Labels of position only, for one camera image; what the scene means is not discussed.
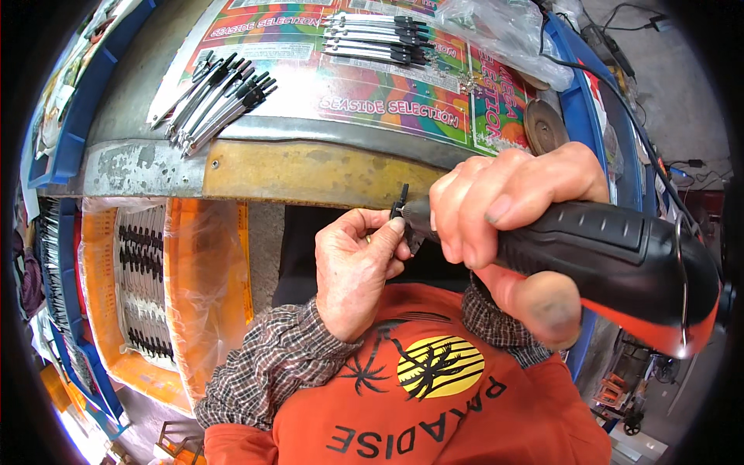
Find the orange t-shirt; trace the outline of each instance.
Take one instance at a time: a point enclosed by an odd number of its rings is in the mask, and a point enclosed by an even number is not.
[[[210,464],[607,464],[610,442],[557,356],[521,369],[461,323],[461,295],[385,288],[365,343],[274,429],[207,429]]]

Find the yellow sun graphic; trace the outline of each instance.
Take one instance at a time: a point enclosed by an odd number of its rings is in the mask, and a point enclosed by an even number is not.
[[[414,342],[398,361],[398,380],[412,397],[452,396],[481,377],[485,362],[478,349],[458,336]]]

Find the round wooden disc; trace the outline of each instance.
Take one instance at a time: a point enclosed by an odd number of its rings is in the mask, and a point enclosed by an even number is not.
[[[560,115],[544,100],[531,100],[525,108],[525,133],[532,153],[542,155],[569,142]]]
[[[535,90],[546,91],[546,90],[548,90],[551,87],[550,84],[545,83],[545,82],[537,79],[534,76],[530,76],[529,74],[524,73],[524,72],[522,72],[522,71],[520,71],[518,69],[516,69],[514,71],[516,71],[517,74],[519,74],[519,76],[522,77],[522,80],[524,80],[527,84],[529,84],[530,86],[534,87]]]

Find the hand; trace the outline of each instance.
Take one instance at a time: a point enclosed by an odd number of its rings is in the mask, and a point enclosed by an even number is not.
[[[26,228],[26,233],[23,237],[23,248],[33,248],[33,239],[36,236],[36,222],[31,221]]]
[[[403,218],[389,210],[348,211],[315,236],[318,313],[337,339],[354,342],[372,325],[385,281],[411,256]],[[367,230],[377,229],[367,242]]]
[[[540,157],[516,149],[472,157],[439,179],[429,197],[444,257],[475,270],[496,305],[549,348],[570,347],[581,318],[576,283],[555,272],[524,278],[492,263],[499,230],[529,225],[552,202],[609,201],[594,153],[571,142]]]

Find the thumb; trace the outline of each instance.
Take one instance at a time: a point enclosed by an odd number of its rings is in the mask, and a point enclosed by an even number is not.
[[[528,278],[500,266],[475,272],[491,291],[496,306],[520,320],[549,349],[572,346],[579,336],[581,301],[576,283],[556,272]]]
[[[403,218],[391,219],[372,234],[369,246],[365,249],[366,253],[387,264],[403,238],[404,230],[405,221]]]

